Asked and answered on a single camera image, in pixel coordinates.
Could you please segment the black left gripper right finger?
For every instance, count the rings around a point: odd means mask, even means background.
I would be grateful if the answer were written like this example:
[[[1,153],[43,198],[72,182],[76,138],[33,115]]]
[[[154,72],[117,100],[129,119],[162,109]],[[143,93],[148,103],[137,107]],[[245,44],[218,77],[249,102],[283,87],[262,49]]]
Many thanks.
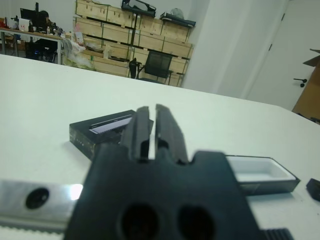
[[[176,119],[170,109],[162,104],[156,104],[155,109],[155,156],[165,149],[174,163],[187,165],[189,160],[185,138]]]

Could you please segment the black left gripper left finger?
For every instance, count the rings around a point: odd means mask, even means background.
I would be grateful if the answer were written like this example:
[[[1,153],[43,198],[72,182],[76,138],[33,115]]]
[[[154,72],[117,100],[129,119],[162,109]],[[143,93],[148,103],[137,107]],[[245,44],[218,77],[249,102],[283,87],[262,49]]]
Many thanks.
[[[149,107],[138,108],[121,137],[121,144],[127,148],[131,161],[148,159],[151,130]]]

